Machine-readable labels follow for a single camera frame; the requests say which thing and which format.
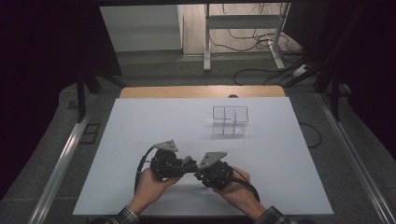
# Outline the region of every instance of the white board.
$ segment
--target white board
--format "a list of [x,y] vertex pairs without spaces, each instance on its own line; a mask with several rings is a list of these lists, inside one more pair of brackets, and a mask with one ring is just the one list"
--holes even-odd
[[[245,134],[214,135],[214,105],[247,106]],[[116,215],[133,198],[135,171],[142,156],[152,145],[170,139],[179,148],[178,158],[190,155],[200,161],[207,151],[228,152],[222,160],[250,173],[266,207],[274,205],[285,215],[332,214],[289,98],[268,97],[118,99],[74,215]],[[243,214],[193,174],[186,174],[142,215]]]

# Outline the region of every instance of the white wall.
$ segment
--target white wall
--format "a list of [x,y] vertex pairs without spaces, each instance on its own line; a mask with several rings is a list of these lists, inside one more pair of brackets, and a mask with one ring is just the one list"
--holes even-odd
[[100,7],[116,52],[181,49],[177,6]]

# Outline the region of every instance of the shirt cuff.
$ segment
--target shirt cuff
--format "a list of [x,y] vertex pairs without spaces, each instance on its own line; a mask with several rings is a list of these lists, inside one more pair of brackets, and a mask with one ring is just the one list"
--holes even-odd
[[288,218],[286,218],[281,212],[279,212],[273,206],[268,208],[255,222],[255,224],[275,224],[275,223],[290,224],[296,222],[291,222]]
[[126,205],[111,221],[114,224],[137,224],[139,217]]

